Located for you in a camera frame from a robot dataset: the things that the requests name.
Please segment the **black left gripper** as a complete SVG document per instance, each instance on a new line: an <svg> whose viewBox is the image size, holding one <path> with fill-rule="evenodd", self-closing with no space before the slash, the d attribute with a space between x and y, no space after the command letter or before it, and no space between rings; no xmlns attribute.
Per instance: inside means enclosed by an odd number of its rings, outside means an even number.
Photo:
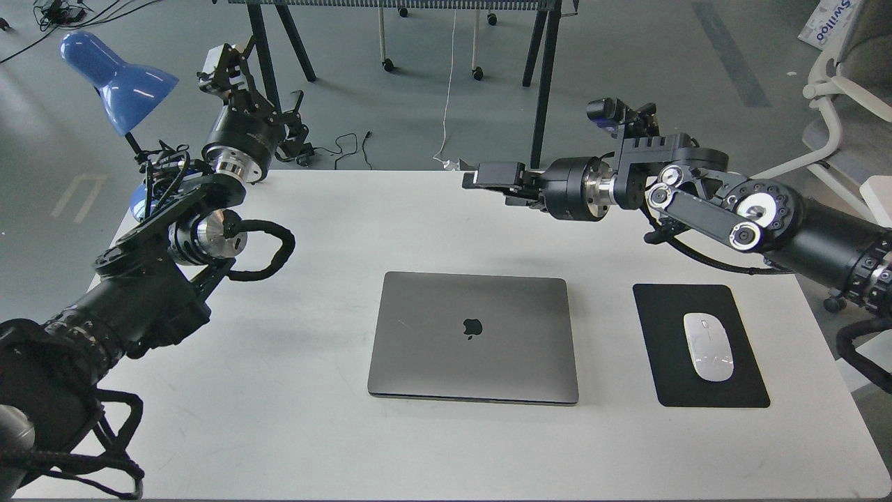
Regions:
<svg viewBox="0 0 892 502"><path fill-rule="evenodd" d="M254 80L247 66L252 49L252 43L244 47L223 43L211 48L197 79L201 92L217 96L225 104L203 147L203 161L215 172L254 184L267 177L274 152L280 162L309 162L312 144L307 141L309 127L299 112L302 90L293 92L295 105L283 114L286 129L268 116L244 112L254 109Z"/></svg>

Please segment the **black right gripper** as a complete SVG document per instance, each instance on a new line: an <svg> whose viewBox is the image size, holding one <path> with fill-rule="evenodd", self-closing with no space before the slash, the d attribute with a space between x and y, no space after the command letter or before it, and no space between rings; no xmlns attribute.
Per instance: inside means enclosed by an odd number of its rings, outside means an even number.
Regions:
<svg viewBox="0 0 892 502"><path fill-rule="evenodd" d="M542 173L522 162L482 162L464 174L461 187L503 192L506 206L547 212L558 220L598 222L616 204L614 184L615 170L601 158L567 157Z"/></svg>

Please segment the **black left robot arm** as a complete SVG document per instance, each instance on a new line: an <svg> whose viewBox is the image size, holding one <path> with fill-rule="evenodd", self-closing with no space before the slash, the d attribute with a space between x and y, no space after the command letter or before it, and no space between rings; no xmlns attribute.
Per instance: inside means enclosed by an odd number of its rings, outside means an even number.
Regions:
<svg viewBox="0 0 892 502"><path fill-rule="evenodd" d="M135 500L144 471L127 447L143 403L102 390L101 379L123 357L178 345L207 324L207 299L225 280L260 282L295 248L292 232L235 212L248 183L264 180L278 151L292 144L297 109L278 110L249 73L252 44L211 49L199 88L219 96L220 116L198 157L187 146L141 149L132 130L169 95L176 78L127 63L92 33L61 42L63 59L102 99L118 134L144 174L138 225L96 258L99 282L60 314L39 324L2 323L2 499L41 476L91 484L87 474L117 469Z"/></svg>

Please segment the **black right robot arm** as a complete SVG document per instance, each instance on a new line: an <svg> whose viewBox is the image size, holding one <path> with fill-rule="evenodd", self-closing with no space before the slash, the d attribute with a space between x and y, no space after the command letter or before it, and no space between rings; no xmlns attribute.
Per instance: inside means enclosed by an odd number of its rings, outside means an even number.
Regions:
<svg viewBox="0 0 892 502"><path fill-rule="evenodd" d="M890 229L825 206L770 178L728 171L728 156L688 134L663 136L656 105L631 109L616 98L589 102L588 118L616 139L603 157L569 157L535 171L519 162L485 162L465 170L466 190L500 192L507 204L560 220L601 220L613 204L640 210L652 226L646 241L669 243L717 269L742 273L677 240L693 229L740 253L761 254L748 275L797 273L829 288L832 298L865 308L872 320L838 331L838 355L883 391L890 374L857 352L854 340L890 328Z"/></svg>

